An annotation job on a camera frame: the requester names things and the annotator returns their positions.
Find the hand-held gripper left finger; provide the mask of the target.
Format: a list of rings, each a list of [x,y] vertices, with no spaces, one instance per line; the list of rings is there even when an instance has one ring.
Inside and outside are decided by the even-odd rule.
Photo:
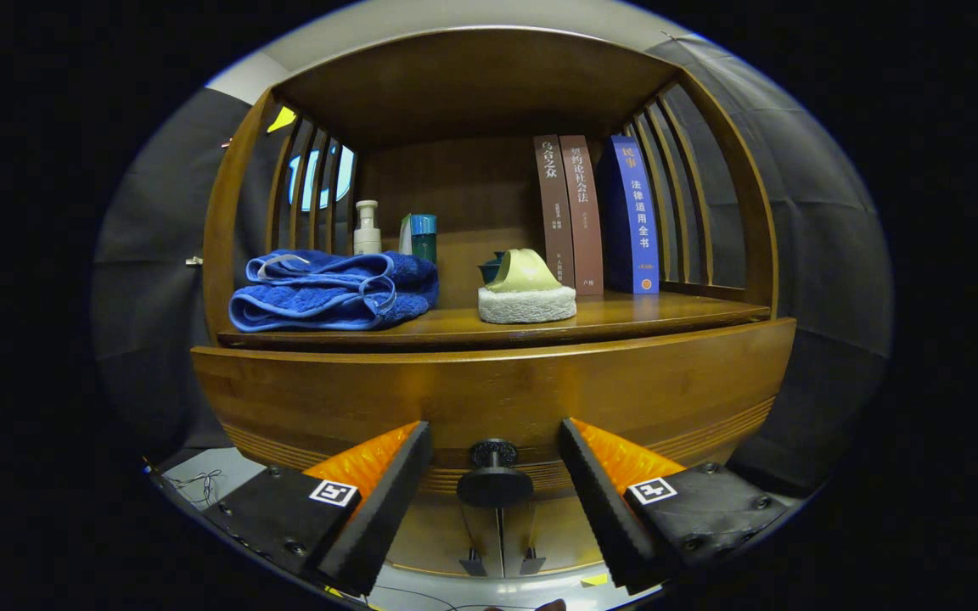
[[[414,421],[313,468],[265,469],[202,514],[300,580],[368,595],[431,457],[430,422]]]

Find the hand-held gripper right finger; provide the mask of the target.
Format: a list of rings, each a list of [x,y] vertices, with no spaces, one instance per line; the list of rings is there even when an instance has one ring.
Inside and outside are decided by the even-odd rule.
[[[787,503],[718,462],[694,467],[567,418],[559,454],[613,583],[630,594],[734,559]]]

